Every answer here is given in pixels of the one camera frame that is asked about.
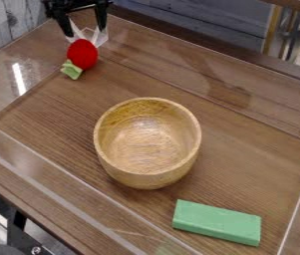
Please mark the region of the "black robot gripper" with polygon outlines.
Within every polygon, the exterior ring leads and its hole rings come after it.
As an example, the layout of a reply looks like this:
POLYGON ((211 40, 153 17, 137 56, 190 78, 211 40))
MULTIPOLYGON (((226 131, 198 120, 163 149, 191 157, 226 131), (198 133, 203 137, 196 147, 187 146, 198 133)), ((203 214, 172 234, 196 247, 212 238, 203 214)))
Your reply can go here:
POLYGON ((61 26, 65 35, 74 37, 74 31, 68 13, 80 10, 96 8, 96 16, 100 30, 104 31, 108 26, 108 7, 113 0, 41 0, 46 8, 49 17, 54 17, 61 26))

